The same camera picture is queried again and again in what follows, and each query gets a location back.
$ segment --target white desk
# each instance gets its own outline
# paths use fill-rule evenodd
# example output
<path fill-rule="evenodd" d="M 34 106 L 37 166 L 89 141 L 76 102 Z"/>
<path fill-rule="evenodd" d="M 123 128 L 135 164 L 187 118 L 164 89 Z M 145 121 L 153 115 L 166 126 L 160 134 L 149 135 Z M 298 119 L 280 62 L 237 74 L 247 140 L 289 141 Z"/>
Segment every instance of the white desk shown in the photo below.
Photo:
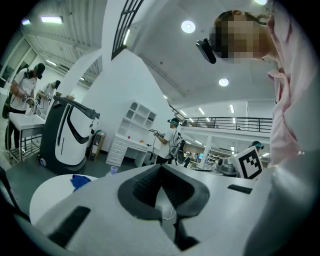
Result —
<path fill-rule="evenodd" d="M 121 166 L 128 149 L 130 149 L 130 151 L 136 151 L 134 163 L 137 167 L 141 167 L 149 147 L 144 143 L 121 136 L 117 133 L 114 135 L 105 163 L 118 167 Z"/>
<path fill-rule="evenodd" d="M 9 149 L 9 154 L 17 161 L 22 162 L 23 158 L 34 154 L 39 150 L 38 145 L 32 142 L 32 139 L 39 138 L 33 137 L 42 134 L 42 130 L 45 127 L 46 121 L 43 120 L 36 114 L 19 114 L 19 113 L 9 113 L 8 122 L 11 121 L 15 128 L 18 129 L 19 135 L 19 148 Z"/>
<path fill-rule="evenodd" d="M 86 176 L 92 181 L 98 179 L 87 175 L 81 176 Z M 32 225 L 34 225 L 51 207 L 73 193 L 75 187 L 72 185 L 71 179 L 72 174 L 59 175 L 48 179 L 36 189 L 31 198 L 29 207 Z"/>

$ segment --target cable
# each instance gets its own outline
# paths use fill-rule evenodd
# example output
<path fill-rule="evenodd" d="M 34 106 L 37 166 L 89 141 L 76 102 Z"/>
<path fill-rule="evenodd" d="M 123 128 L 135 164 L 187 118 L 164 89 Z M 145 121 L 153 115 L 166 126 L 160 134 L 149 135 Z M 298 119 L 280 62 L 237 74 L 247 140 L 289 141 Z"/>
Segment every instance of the cable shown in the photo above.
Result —
<path fill-rule="evenodd" d="M 173 216 L 171 217 L 173 210 L 174 210 L 174 207 L 172 206 L 172 209 L 171 209 L 171 212 L 170 212 L 170 217 L 169 217 L 169 218 L 162 217 L 162 219 L 163 219 L 163 220 L 166 220 L 166 221 L 172 220 L 172 219 L 174 218 L 174 216 L 176 215 L 176 211 L 174 211 L 174 214 L 173 214 Z"/>

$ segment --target hair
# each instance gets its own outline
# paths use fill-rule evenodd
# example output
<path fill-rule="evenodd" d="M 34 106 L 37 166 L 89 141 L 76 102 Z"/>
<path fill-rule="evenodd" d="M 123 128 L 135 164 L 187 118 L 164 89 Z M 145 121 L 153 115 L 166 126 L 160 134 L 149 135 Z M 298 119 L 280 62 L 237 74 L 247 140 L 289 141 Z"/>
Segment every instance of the hair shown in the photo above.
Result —
<path fill-rule="evenodd" d="M 223 22 L 232 21 L 233 20 L 233 11 L 225 11 L 221 13 L 218 18 L 214 21 L 214 26 L 209 34 L 209 43 L 212 47 L 212 50 L 222 59 L 232 59 L 234 57 L 233 52 L 229 52 L 228 50 L 228 29 L 223 26 Z M 266 21 L 261 21 L 262 19 L 267 20 L 270 16 L 267 14 L 260 14 L 258 16 L 254 16 L 249 12 L 244 12 L 247 21 L 253 21 L 259 25 L 266 26 Z"/>

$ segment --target vr headset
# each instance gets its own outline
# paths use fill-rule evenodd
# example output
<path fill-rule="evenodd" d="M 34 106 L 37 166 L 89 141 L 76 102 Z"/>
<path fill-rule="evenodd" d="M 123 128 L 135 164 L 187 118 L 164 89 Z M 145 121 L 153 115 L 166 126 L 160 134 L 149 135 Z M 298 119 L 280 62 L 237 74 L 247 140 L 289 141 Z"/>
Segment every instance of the vr headset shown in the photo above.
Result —
<path fill-rule="evenodd" d="M 195 45 L 208 62 L 211 64 L 216 63 L 216 56 L 207 38 L 203 39 L 203 41 L 198 40 Z"/>

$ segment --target railing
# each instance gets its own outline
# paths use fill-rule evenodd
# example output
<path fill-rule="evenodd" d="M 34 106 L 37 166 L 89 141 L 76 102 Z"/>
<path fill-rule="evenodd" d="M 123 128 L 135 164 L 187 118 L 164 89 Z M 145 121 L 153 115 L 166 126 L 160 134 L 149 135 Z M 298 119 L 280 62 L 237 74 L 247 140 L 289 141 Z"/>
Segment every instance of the railing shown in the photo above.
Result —
<path fill-rule="evenodd" d="M 185 118 L 182 126 L 270 133 L 272 118 L 195 117 Z"/>
<path fill-rule="evenodd" d="M 111 60 L 127 48 L 124 45 L 126 34 L 143 1 L 144 0 L 126 0 L 114 36 Z"/>
<path fill-rule="evenodd" d="M 174 113 L 174 116 L 182 123 L 184 121 L 184 116 L 182 114 L 180 114 L 180 112 L 178 110 L 176 110 L 173 106 L 171 106 L 169 104 L 172 112 Z"/>

